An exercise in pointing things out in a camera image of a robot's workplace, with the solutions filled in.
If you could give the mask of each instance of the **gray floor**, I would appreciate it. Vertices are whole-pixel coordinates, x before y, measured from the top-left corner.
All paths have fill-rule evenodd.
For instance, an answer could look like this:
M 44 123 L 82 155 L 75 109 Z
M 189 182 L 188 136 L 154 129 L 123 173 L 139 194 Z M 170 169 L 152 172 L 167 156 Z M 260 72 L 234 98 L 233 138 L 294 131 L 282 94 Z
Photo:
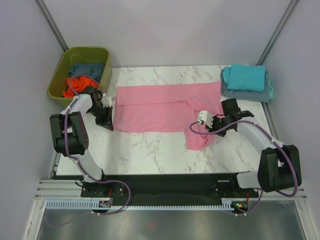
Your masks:
M 83 210 L 46 210 L 59 225 Z M 42 223 L 39 240 L 305 240 L 294 202 L 261 202 L 248 216 L 222 211 L 127 210 L 86 215 L 66 226 Z

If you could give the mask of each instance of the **pink towel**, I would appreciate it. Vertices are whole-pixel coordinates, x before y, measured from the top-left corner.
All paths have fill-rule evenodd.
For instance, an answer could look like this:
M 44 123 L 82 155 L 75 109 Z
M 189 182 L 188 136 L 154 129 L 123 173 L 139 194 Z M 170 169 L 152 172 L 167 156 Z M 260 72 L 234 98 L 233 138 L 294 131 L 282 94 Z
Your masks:
M 120 86 L 116 93 L 114 127 L 132 133 L 184 132 L 186 148 L 201 150 L 213 135 L 198 135 L 189 126 L 199 111 L 221 114 L 220 82 L 157 86 Z M 194 129 L 207 132 L 204 125 Z

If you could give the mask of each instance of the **white marble table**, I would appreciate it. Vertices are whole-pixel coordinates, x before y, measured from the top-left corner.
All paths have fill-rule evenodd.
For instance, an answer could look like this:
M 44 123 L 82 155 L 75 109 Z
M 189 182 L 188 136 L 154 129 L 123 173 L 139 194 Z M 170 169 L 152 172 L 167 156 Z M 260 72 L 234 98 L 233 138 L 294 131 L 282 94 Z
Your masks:
M 116 95 L 118 86 L 192 84 L 220 81 L 224 66 L 169 66 L 114 68 L 108 96 Z M 265 113 L 259 102 L 238 100 L 242 110 L 251 111 L 269 132 Z M 258 169 L 260 155 L 234 130 L 225 137 L 216 136 L 213 145 L 201 151 L 187 150 L 183 132 L 127 133 L 108 131 L 96 126 L 91 114 L 84 117 L 89 136 L 89 150 L 105 174 L 184 174 L 226 173 Z M 58 176 L 80 175 L 76 165 L 61 156 Z

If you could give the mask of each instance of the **orange cloth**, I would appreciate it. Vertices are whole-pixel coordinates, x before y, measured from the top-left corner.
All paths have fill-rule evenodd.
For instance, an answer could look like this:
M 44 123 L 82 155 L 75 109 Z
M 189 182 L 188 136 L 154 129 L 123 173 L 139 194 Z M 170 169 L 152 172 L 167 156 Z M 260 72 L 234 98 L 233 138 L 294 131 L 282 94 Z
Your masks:
M 70 77 L 66 79 L 66 85 L 68 86 L 68 89 L 63 92 L 63 96 L 65 98 L 72 99 L 75 95 L 75 93 L 71 90 L 69 86 Z M 71 81 L 72 87 L 77 92 L 82 92 L 86 89 L 88 86 L 94 86 L 96 89 L 98 88 L 98 85 L 91 80 L 90 78 L 86 76 L 80 76 L 80 77 L 74 77 Z

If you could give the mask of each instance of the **folded cloth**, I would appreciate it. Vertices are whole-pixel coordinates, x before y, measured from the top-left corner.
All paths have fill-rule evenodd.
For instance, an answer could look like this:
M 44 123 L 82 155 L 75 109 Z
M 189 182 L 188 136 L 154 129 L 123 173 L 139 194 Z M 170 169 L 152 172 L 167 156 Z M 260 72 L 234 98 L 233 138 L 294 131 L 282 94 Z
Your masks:
M 102 74 L 104 73 L 105 65 L 102 63 L 75 63 L 68 76 L 71 78 L 77 74 L 87 75 L 100 83 Z
M 266 67 L 232 64 L 230 79 L 226 82 L 230 90 L 263 92 Z
M 65 98 L 73 98 L 75 95 L 75 93 L 71 90 L 69 84 L 70 77 L 66 79 L 66 85 L 68 86 L 68 89 L 62 94 Z M 82 92 L 88 86 L 94 86 L 95 88 L 98 88 L 98 85 L 92 79 L 86 76 L 73 77 L 71 80 L 71 85 L 76 92 Z
M 224 68 L 221 71 L 221 95 L 230 98 L 230 99 L 239 99 L 239 100 L 249 100 L 256 102 L 269 103 L 269 100 L 274 96 L 274 90 L 271 85 L 271 80 L 268 72 L 265 73 L 265 81 L 264 81 L 264 90 L 263 92 L 257 91 L 241 91 L 241 90 L 230 90 L 227 87 L 226 80 L 229 80 L 230 70 L 228 68 Z
M 220 82 L 118 87 L 113 126 L 132 133 L 184 132 L 186 148 L 201 150 L 214 136 L 195 134 L 189 126 L 199 111 L 222 113 L 220 88 Z M 194 129 L 207 132 L 204 125 L 196 124 Z

